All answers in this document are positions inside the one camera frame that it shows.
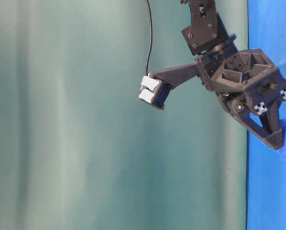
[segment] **blue wall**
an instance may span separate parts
hole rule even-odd
[[[286,78],[286,0],[249,0],[249,37],[250,48],[264,50]],[[248,230],[286,230],[286,159],[252,134],[248,180]]]

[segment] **black cable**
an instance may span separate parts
hole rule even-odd
[[[148,10],[148,21],[149,21],[149,48],[147,53],[147,59],[145,64],[145,73],[146,76],[148,76],[148,64],[149,64],[149,58],[151,56],[152,48],[153,48],[153,21],[152,21],[152,12],[151,12],[151,6],[149,4],[149,0],[146,0],[147,10]]]

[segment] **green backdrop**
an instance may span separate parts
hole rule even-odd
[[[188,6],[151,7],[150,70],[192,62]],[[245,129],[199,79],[139,101],[148,37],[144,0],[0,1],[0,230],[245,229]]]

